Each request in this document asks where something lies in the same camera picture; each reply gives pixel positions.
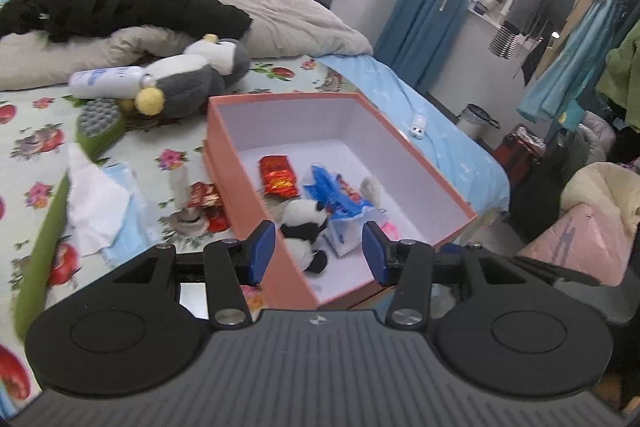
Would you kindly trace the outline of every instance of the red suitcase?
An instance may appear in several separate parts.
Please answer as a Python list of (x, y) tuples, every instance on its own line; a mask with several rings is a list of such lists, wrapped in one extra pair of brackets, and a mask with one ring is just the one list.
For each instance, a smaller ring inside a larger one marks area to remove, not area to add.
[(535, 140), (540, 138), (519, 125), (505, 136), (498, 149), (493, 151), (493, 157), (507, 172), (511, 188), (517, 187), (527, 176), (531, 166), (540, 161), (544, 153), (544, 144), (541, 140), (539, 144), (535, 143)]

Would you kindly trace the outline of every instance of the panda plush toy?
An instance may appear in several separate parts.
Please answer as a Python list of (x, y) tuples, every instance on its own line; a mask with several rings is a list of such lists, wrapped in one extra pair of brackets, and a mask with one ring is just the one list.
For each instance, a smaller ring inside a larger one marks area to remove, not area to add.
[(282, 213), (280, 231), (290, 256), (302, 271), (319, 274), (327, 265), (324, 250), (313, 245), (326, 228), (329, 215), (324, 204), (314, 200), (292, 200)]

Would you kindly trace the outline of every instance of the pink flower print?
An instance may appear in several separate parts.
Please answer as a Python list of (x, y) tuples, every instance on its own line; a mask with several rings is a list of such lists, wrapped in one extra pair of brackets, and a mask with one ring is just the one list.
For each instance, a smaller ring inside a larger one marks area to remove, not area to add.
[(43, 96), (42, 98), (33, 101), (33, 107), (36, 109), (46, 109), (54, 100), (55, 98), (47, 98), (46, 96)]
[(25, 192), (25, 204), (35, 209), (46, 208), (49, 204), (49, 198), (51, 197), (52, 192), (53, 185), (46, 185), (42, 182), (37, 182), (29, 189), (29, 192)]
[(318, 63), (314, 58), (310, 58), (309, 60), (305, 60), (302, 64), (300, 64), (300, 67), (303, 70), (310, 71), (310, 70), (315, 70), (317, 64)]
[(165, 149), (156, 158), (156, 163), (158, 163), (161, 171), (172, 171), (188, 161), (186, 151), (174, 151), (172, 149)]

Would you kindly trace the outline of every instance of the red packet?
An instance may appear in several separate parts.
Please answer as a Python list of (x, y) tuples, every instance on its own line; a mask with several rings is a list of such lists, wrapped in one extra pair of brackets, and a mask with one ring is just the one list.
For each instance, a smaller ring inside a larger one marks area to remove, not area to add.
[(297, 198), (298, 180), (286, 156), (265, 156), (260, 160), (260, 177), (265, 194), (281, 198)]
[(187, 206), (192, 208), (209, 208), (223, 206), (222, 196), (214, 184), (196, 182), (191, 185), (191, 196)]
[(338, 174), (335, 179), (338, 182), (338, 185), (340, 185), (340, 190), (342, 191), (342, 193), (351, 201), (353, 201), (354, 203), (360, 203), (362, 201), (362, 197), (355, 190), (353, 190), (353, 188), (351, 188), (350, 184), (344, 181), (343, 177), (340, 174)]
[(207, 219), (209, 219), (209, 232), (223, 232), (229, 228), (229, 222), (223, 208), (212, 206), (206, 211)]

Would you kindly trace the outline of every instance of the beige blanket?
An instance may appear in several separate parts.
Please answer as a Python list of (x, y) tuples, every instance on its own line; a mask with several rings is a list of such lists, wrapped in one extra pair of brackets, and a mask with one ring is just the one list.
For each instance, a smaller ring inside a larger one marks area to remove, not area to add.
[(254, 22), (242, 42), (253, 58), (371, 54), (367, 38), (314, 0), (219, 0)]
[(56, 43), (44, 32), (7, 35), (0, 40), (0, 90), (65, 84), (76, 71), (128, 66), (146, 54), (171, 57), (193, 41), (154, 26), (124, 28), (106, 39)]
[(613, 221), (621, 221), (633, 238), (640, 222), (640, 176), (613, 163), (592, 163), (574, 174), (560, 197), (563, 210), (586, 203)]

